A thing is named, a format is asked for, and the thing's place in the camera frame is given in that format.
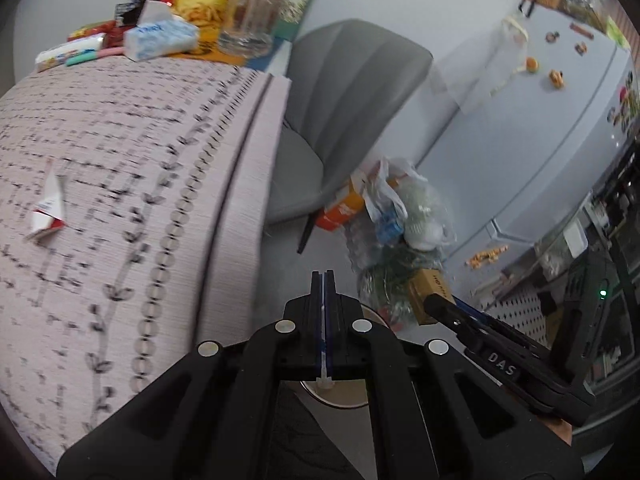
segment white container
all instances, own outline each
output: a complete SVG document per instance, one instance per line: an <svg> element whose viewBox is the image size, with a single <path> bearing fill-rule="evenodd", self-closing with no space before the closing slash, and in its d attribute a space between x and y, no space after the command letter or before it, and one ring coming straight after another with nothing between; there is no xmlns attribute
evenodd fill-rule
<svg viewBox="0 0 640 480"><path fill-rule="evenodd" d="M88 38L63 43L55 48L50 48L36 56L36 72L42 72L55 66L63 65L73 56L79 56L87 52L100 50L104 46L104 33L94 34Z"/></svg>
<svg viewBox="0 0 640 480"><path fill-rule="evenodd" d="M574 259L589 247L587 235L584 233L584 229L578 220L571 222L562 234L564 235L564 241L569 247L569 252Z"/></svg>

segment cardboard box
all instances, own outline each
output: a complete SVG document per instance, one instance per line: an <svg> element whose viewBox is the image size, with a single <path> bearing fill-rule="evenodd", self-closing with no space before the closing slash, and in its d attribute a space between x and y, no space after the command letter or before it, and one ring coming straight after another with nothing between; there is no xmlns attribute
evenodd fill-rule
<svg viewBox="0 0 640 480"><path fill-rule="evenodd" d="M435 324L438 321L433 319L424 311L422 302L431 294L439 294L445 300L456 304L453 295L449 290L449 286L442 277L439 270L420 269L418 270L408 283L409 300L414 310L415 319L421 325Z"/></svg>
<svg viewBox="0 0 640 480"><path fill-rule="evenodd" d="M559 307L555 312L552 312L545 318L546 323L546 343L551 348L551 345L556 340L560 324L562 323L562 314L564 314L564 308Z"/></svg>
<svg viewBox="0 0 640 480"><path fill-rule="evenodd" d="M366 182L364 173L358 171L335 194L335 200L324 208L316 225L326 231L334 231L364 208L362 190Z"/></svg>

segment clear glass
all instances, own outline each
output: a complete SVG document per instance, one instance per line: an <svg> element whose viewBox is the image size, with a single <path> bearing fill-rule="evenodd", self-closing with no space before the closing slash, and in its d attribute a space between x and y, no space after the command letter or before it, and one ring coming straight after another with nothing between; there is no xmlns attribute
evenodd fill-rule
<svg viewBox="0 0 640 480"><path fill-rule="evenodd" d="M273 47L274 29L286 1L229 0L218 36L219 49L232 56L266 56Z"/></svg>

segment refrigerator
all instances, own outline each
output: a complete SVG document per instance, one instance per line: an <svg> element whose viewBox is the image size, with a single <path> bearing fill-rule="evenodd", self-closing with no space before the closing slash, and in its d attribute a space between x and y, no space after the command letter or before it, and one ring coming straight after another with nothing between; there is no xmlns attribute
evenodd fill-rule
<svg viewBox="0 0 640 480"><path fill-rule="evenodd" d="M638 95L638 83L628 50L579 24L593 35L585 37L575 20L545 7L517 21L539 71L515 74L481 107L458 112L417 168L452 217L457 242L446 249L445 270L454 292L472 303L475 289L580 205L628 145L634 122L627 98ZM551 83L551 70L562 72L564 88ZM505 246L494 263L466 264Z"/></svg>

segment gray chair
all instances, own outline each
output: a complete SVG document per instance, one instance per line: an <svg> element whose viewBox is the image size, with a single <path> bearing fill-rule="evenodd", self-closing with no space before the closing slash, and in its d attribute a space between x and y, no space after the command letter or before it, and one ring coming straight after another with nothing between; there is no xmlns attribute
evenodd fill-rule
<svg viewBox="0 0 640 480"><path fill-rule="evenodd" d="M361 20L319 28L294 44L266 221L309 215L298 253L319 210L424 81L432 60L413 41Z"/></svg>

